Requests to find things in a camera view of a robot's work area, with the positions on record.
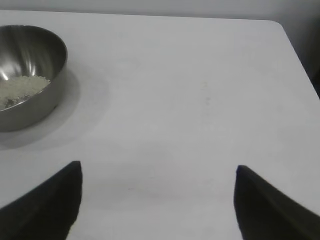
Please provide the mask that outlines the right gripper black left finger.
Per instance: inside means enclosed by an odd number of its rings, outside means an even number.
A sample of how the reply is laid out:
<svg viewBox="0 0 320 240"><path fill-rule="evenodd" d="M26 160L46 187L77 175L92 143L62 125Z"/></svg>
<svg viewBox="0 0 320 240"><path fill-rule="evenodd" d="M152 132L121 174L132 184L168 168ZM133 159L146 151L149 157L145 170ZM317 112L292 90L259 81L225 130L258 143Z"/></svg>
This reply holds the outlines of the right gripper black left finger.
<svg viewBox="0 0 320 240"><path fill-rule="evenodd" d="M72 161L0 209L2 240L65 240L82 202L83 173Z"/></svg>

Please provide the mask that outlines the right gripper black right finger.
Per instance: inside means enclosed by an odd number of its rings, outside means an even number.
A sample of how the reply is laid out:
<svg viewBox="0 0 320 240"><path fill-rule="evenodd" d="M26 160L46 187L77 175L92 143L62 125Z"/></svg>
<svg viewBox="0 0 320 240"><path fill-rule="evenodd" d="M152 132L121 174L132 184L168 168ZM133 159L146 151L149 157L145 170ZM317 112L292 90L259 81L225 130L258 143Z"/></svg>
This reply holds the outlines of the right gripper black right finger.
<svg viewBox="0 0 320 240"><path fill-rule="evenodd" d="M244 240L318 240L320 217L245 165L236 169L233 205Z"/></svg>

